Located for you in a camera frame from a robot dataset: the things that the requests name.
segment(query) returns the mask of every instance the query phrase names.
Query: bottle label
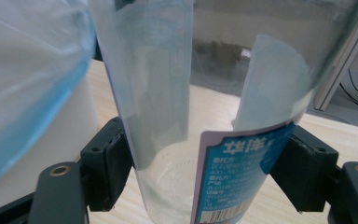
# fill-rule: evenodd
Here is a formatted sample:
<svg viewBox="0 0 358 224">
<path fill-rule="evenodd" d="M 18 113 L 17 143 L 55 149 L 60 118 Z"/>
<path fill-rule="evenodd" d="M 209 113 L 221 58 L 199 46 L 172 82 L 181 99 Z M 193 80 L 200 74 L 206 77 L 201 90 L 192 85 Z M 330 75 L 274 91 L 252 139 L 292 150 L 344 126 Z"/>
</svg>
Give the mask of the bottle label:
<svg viewBox="0 0 358 224">
<path fill-rule="evenodd" d="M 295 127 L 289 120 L 250 132 L 204 132 L 191 223 L 240 220 Z"/>
</svg>

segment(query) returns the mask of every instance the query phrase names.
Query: table surface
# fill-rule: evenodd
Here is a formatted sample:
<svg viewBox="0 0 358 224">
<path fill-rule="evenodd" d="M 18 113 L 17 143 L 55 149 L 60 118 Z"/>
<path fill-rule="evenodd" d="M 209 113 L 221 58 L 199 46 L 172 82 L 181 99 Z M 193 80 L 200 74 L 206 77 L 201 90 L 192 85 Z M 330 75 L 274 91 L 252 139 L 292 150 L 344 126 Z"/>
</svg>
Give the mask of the table surface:
<svg viewBox="0 0 358 224">
<path fill-rule="evenodd" d="M 117 116 L 113 94 L 101 62 L 92 62 L 88 79 L 101 127 Z M 320 138 L 339 152 L 338 165 L 358 161 L 358 127 L 305 114 L 299 123 L 304 129 Z M 299 214 L 282 190 L 269 176 L 257 193 L 251 207 L 238 223 L 327 223 L 329 205 L 323 213 Z M 145 211 L 135 173 L 131 171 L 127 186 L 115 208 L 107 213 L 89 213 L 90 223 L 153 223 Z"/>
</svg>

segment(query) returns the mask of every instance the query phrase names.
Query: blue plastic bag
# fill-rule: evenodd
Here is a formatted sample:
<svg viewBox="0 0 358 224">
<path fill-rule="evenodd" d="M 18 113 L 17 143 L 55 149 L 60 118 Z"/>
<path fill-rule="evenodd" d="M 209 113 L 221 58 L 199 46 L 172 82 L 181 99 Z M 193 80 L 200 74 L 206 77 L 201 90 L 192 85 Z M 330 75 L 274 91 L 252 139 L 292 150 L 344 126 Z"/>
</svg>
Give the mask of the blue plastic bag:
<svg viewBox="0 0 358 224">
<path fill-rule="evenodd" d="M 86 0 L 0 0 L 0 176 L 85 76 L 94 41 Z"/>
</svg>

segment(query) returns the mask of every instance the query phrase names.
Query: transparent plastic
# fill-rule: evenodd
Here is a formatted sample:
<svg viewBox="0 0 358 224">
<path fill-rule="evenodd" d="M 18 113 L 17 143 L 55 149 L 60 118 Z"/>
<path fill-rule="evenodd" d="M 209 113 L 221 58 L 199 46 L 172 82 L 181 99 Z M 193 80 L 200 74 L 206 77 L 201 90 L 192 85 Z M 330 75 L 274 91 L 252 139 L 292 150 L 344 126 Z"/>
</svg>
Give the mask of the transparent plastic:
<svg viewBox="0 0 358 224">
<path fill-rule="evenodd" d="M 94 33 L 86 0 L 0 1 L 0 177 L 86 75 Z"/>
<path fill-rule="evenodd" d="M 145 207 L 168 224 L 190 223 L 200 135 L 300 117 L 358 1 L 99 0 L 91 11 Z"/>
</svg>

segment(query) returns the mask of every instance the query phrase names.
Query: clear plastic bottle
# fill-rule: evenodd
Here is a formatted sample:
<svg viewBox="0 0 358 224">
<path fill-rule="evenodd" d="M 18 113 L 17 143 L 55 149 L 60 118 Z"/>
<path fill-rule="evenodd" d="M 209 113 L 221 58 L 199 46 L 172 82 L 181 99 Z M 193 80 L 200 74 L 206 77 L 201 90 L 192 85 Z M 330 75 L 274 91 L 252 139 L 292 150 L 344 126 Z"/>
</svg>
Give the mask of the clear plastic bottle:
<svg viewBox="0 0 358 224">
<path fill-rule="evenodd" d="M 164 224 L 241 218 L 358 17 L 354 0 L 90 3 L 145 207 Z"/>
</svg>

